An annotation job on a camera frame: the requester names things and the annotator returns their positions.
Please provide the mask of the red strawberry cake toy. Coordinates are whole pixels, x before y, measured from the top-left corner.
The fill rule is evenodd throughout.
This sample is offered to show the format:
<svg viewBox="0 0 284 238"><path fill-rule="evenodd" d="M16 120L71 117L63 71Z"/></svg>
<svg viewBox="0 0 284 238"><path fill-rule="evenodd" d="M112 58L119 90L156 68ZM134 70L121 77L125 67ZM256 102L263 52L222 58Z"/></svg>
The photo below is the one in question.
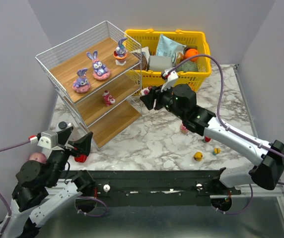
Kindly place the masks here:
<svg viewBox="0 0 284 238"><path fill-rule="evenodd" d="M141 96L148 95L151 90L152 90L152 86L146 87L140 91L140 95Z"/></svg>

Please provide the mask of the pink strawberry donut toy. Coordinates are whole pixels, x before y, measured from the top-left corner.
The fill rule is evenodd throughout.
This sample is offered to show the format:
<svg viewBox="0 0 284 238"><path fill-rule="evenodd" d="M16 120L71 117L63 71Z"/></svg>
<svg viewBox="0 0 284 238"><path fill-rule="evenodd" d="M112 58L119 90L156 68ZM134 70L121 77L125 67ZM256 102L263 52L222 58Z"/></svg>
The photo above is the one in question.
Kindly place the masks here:
<svg viewBox="0 0 284 238"><path fill-rule="evenodd" d="M189 132L189 130L183 124L181 124L180 130L181 130L182 133L188 133Z"/></svg>

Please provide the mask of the red bear toy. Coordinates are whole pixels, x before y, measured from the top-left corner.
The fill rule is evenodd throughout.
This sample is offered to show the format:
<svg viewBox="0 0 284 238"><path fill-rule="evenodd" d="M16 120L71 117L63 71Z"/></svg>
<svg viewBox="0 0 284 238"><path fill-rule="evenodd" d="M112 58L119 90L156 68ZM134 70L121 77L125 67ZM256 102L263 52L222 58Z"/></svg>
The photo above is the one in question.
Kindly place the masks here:
<svg viewBox="0 0 284 238"><path fill-rule="evenodd" d="M103 97L103 101L104 101L104 103L107 107L115 104L115 102L116 102L116 100L111 96L111 94L108 90L104 91L102 97Z"/></svg>

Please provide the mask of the purple pink donut toy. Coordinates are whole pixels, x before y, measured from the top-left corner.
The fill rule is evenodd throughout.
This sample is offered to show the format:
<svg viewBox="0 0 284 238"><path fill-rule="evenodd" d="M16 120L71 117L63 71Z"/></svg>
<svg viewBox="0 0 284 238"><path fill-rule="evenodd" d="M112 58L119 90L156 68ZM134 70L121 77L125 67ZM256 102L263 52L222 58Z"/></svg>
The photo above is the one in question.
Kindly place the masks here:
<svg viewBox="0 0 284 238"><path fill-rule="evenodd" d="M86 76L87 71L88 71L87 68L83 68L83 69L79 69L76 72L78 78L72 84L72 88L76 93L84 94L89 91L91 85Z"/></svg>

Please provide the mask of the purple bunny sundae toy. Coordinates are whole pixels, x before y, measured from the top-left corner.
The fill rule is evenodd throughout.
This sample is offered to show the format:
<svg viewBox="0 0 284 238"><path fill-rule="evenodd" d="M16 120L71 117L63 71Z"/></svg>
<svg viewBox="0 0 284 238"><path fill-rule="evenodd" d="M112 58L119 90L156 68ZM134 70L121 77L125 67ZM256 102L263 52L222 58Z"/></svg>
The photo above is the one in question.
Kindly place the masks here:
<svg viewBox="0 0 284 238"><path fill-rule="evenodd" d="M118 41L117 47L114 50L113 56L115 58L116 65L124 65L127 58L127 49L124 46L124 42L127 40L127 37L123 37Z"/></svg>

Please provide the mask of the purple bunny donut toy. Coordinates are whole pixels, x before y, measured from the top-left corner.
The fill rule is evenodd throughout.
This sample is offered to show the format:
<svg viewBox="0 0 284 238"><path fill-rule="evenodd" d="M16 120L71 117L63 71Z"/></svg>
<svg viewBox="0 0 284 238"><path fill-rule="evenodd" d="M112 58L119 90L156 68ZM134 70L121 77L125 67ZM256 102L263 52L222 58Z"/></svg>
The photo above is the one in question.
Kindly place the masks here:
<svg viewBox="0 0 284 238"><path fill-rule="evenodd" d="M92 70L93 70L93 77L98 81L104 81L109 78L110 70L103 64L102 61L98 58L98 51L95 50L93 53L87 52L86 56L92 60Z"/></svg>

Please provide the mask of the yellow duck toy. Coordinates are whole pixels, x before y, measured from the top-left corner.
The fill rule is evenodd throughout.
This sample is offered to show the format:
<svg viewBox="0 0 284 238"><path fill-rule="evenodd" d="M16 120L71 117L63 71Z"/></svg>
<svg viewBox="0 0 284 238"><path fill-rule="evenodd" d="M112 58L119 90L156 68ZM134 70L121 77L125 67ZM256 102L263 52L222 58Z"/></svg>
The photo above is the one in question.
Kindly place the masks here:
<svg viewBox="0 0 284 238"><path fill-rule="evenodd" d="M196 152L193 156L196 161L201 161L203 158L203 154L201 152Z"/></svg>

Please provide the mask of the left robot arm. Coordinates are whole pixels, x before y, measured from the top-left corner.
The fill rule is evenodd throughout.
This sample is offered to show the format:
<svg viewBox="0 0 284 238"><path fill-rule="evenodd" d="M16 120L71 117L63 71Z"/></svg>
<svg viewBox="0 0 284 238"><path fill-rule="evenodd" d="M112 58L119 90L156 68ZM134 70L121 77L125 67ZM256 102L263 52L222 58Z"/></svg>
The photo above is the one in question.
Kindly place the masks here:
<svg viewBox="0 0 284 238"><path fill-rule="evenodd" d="M33 238L45 222L63 205L82 195L91 195L94 179L87 171L79 171L51 199L47 189L57 185L70 156L88 156L93 132L70 141L73 126L59 132L47 130L29 137L31 144L50 149L46 163L25 162L16 174L17 185L12 192L9 212L0 222L0 238Z"/></svg>

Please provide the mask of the yellow plastic basket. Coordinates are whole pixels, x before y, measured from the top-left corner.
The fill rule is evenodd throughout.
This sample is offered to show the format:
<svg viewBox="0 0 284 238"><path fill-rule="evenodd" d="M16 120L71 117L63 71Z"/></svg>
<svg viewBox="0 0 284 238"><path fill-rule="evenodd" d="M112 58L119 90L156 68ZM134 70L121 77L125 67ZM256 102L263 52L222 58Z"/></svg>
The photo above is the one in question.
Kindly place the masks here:
<svg viewBox="0 0 284 238"><path fill-rule="evenodd" d="M200 31L155 31L153 29L127 29L128 43L133 40L141 45L136 53L142 54L142 65L137 67L142 76L142 87L159 86L164 83L161 73L195 54L210 55L206 36ZM187 83L198 91L212 72L211 60L205 57L192 59L178 67L177 84Z"/></svg>

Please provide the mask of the pink round toy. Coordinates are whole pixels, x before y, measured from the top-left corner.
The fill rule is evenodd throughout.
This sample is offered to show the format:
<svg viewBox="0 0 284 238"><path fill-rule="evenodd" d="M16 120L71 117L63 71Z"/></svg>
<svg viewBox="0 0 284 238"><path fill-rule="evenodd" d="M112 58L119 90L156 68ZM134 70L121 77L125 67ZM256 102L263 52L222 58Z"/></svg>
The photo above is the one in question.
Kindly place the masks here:
<svg viewBox="0 0 284 238"><path fill-rule="evenodd" d="M36 153L32 153L30 156L29 156L29 161L37 161L39 163L42 163L42 164L46 164L46 156L43 154L43 153L40 153L40 152L36 152Z"/></svg>

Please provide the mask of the grey box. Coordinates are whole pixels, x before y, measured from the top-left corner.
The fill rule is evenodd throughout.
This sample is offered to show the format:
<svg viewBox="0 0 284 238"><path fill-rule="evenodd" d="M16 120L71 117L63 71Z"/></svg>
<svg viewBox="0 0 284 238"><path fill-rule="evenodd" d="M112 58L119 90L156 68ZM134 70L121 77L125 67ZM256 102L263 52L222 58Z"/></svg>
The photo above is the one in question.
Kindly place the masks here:
<svg viewBox="0 0 284 238"><path fill-rule="evenodd" d="M172 67L170 57L165 56L149 56L148 70L163 72Z"/></svg>

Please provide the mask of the green melon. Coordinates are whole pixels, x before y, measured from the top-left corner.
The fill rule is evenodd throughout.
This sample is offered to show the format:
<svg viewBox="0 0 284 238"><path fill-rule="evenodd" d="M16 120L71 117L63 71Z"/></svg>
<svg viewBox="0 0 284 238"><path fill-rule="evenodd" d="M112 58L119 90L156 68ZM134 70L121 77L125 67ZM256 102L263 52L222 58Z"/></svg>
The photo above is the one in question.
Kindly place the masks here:
<svg viewBox="0 0 284 238"><path fill-rule="evenodd" d="M177 72L198 72L197 64L193 61L187 61L183 65L177 67Z"/></svg>

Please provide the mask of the orange fruit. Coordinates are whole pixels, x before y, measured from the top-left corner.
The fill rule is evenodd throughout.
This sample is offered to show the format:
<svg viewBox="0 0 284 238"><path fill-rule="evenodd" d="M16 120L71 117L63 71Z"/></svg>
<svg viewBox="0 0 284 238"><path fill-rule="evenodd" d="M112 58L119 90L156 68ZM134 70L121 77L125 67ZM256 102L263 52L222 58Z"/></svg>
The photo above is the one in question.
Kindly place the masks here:
<svg viewBox="0 0 284 238"><path fill-rule="evenodd" d="M197 49L194 49L194 48L189 48L185 51L184 53L184 59L187 59L187 58L190 58L192 56L196 56L198 55L198 50Z"/></svg>

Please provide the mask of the small red apple toy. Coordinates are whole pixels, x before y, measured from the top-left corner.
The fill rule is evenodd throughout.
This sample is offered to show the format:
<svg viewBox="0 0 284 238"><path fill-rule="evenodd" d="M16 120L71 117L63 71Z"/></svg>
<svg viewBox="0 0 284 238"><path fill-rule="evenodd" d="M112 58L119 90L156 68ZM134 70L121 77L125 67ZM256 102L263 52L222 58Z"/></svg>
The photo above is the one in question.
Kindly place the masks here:
<svg viewBox="0 0 284 238"><path fill-rule="evenodd" d="M210 141L211 141L211 139L210 139L209 137L206 137L206 136L205 136L205 137L203 138L203 142L204 142L204 143L208 143L208 142L210 142Z"/></svg>

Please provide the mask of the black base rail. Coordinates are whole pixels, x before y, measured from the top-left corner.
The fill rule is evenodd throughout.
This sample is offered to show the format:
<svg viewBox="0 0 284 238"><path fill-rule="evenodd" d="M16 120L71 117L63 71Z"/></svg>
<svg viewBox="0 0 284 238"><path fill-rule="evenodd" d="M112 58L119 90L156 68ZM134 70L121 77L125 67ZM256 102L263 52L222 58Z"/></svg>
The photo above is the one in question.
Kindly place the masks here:
<svg viewBox="0 0 284 238"><path fill-rule="evenodd" d="M98 199L109 207L210 206L211 197L240 195L218 180L219 170L89 171Z"/></svg>

